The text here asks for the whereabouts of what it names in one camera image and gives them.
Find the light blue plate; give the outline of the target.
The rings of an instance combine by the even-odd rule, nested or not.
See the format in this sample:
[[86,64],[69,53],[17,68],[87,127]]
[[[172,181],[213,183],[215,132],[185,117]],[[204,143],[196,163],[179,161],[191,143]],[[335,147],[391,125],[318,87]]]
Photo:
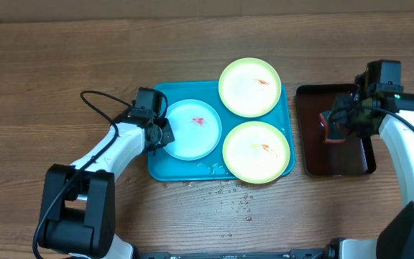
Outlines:
[[175,140],[164,147],[179,160],[207,156],[219,143],[222,125],[215,109],[206,102],[185,99],[169,105],[169,120]]

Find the red and grey sponge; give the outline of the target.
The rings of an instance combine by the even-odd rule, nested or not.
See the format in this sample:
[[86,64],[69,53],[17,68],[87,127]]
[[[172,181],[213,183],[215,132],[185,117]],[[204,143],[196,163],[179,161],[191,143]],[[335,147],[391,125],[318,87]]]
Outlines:
[[326,144],[339,144],[346,141],[346,135],[341,131],[338,122],[332,122],[328,119],[330,111],[324,111],[319,114],[321,125],[323,126],[323,137]]

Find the yellow-green plate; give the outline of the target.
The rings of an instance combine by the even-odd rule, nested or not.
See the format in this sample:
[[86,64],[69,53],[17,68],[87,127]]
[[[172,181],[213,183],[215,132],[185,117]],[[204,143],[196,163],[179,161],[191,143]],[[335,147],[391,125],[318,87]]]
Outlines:
[[244,122],[226,136],[222,155],[228,170],[247,183],[269,183],[279,178],[290,162],[290,145],[271,124]]
[[218,80],[224,106],[240,117],[260,117],[278,103],[282,85],[277,71],[258,58],[241,58],[226,66]]

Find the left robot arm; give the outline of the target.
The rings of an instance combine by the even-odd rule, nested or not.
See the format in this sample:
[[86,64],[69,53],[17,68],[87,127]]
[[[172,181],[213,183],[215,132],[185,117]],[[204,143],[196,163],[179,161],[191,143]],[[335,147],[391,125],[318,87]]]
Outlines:
[[115,118],[109,132],[70,165],[52,165],[45,174],[40,218],[32,252],[40,248],[69,258],[137,258],[137,249],[115,233],[115,185],[138,155],[174,141],[163,92],[139,88],[137,97]]

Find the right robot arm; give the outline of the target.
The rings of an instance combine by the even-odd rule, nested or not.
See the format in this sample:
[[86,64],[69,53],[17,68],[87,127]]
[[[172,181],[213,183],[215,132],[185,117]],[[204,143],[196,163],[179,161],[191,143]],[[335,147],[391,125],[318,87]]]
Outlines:
[[344,239],[335,258],[414,258],[414,94],[401,84],[401,64],[376,60],[356,76],[352,96],[335,98],[331,110],[321,113],[325,142],[379,135],[387,146],[400,184],[401,212],[372,240]]

